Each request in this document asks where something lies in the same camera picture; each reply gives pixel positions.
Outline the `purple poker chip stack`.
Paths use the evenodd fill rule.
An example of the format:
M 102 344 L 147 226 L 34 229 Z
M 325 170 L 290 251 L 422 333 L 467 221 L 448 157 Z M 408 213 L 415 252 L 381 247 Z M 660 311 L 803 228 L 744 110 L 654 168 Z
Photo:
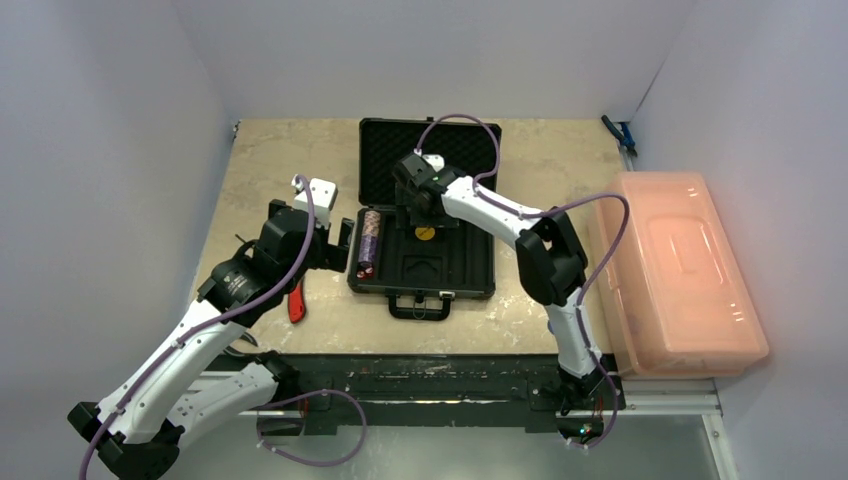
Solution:
M 375 262 L 378 252 L 379 236 L 363 233 L 360 237 L 358 264 L 362 268 L 368 268 Z

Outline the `yellow dealer button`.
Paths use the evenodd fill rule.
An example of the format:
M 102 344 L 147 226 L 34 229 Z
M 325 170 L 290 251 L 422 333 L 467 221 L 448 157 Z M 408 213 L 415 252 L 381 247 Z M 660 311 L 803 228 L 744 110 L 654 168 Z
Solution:
M 430 241 L 436 236 L 436 229 L 433 227 L 416 227 L 414 234 L 421 241 Z

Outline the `black poker set case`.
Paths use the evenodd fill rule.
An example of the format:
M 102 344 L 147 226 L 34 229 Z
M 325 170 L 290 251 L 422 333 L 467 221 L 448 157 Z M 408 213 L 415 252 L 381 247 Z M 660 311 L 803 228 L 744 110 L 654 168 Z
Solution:
M 496 289 L 495 247 L 492 235 L 459 221 L 456 229 L 436 229 L 430 241 L 415 237 L 405 211 L 396 205 L 392 168 L 419 141 L 426 152 L 441 155 L 448 165 L 474 176 L 494 167 L 493 144 L 502 138 L 496 123 L 444 122 L 429 119 L 364 118 L 359 123 L 360 210 L 357 213 L 347 283 L 359 294 L 387 298 L 397 319 L 441 321 L 456 299 L 485 300 Z M 357 277 L 363 215 L 382 215 L 373 276 Z

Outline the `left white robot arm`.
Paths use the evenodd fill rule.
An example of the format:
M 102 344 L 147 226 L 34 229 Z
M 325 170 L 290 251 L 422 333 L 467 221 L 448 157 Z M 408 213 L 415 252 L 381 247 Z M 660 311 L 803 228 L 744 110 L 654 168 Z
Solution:
M 329 200 L 269 204 L 258 238 L 216 265 L 166 339 L 111 394 L 80 402 L 67 419 L 88 443 L 78 469 L 94 458 L 119 479 L 159 479 L 198 437 L 257 407 L 308 404 L 299 371 L 275 351 L 254 355 L 232 376 L 188 389 L 234 341 L 291 294 L 309 270 L 342 272 L 354 223 L 344 219 L 329 241 Z

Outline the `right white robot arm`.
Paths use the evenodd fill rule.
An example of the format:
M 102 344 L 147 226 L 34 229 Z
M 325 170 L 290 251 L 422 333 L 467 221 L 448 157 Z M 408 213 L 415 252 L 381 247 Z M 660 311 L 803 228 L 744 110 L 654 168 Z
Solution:
M 456 168 L 436 168 L 434 159 L 411 153 L 395 164 L 392 175 L 405 202 L 427 221 L 464 221 L 514 251 L 524 292 L 547 313 L 563 397 L 588 405 L 601 391 L 601 351 L 585 306 L 588 258 L 570 217 L 511 201 Z

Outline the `red black folding knife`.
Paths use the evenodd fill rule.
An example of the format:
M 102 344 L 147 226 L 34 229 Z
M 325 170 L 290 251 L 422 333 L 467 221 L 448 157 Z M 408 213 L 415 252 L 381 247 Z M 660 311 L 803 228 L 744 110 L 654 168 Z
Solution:
M 307 306 L 304 296 L 304 279 L 300 279 L 287 295 L 287 312 L 291 324 L 298 324 L 305 319 Z

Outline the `pink translucent plastic bin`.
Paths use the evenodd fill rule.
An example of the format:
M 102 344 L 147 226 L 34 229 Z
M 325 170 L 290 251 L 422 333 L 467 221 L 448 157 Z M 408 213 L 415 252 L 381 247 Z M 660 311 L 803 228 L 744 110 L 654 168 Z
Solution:
M 596 286 L 625 378 L 737 376 L 769 345 L 703 177 L 621 172 L 630 218 Z

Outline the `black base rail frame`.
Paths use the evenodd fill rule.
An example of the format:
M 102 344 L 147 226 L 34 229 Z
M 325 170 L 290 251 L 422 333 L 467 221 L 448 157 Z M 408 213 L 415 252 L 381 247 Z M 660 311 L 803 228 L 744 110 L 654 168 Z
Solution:
M 323 389 L 283 407 L 251 408 L 267 435 L 333 435 L 341 426 L 521 428 L 588 442 L 613 418 L 703 416 L 720 403 L 710 380 L 602 380 L 587 398 L 566 392 L 553 354 L 294 354 L 282 398 Z

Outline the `blue handled pliers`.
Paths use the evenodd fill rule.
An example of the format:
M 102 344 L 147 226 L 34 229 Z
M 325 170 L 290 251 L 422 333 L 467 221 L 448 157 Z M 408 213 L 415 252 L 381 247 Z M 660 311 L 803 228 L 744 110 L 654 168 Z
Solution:
M 622 147 L 629 156 L 638 156 L 635 140 L 626 122 L 613 122 L 607 115 L 602 115 L 600 120 L 607 131 L 616 139 L 619 146 Z

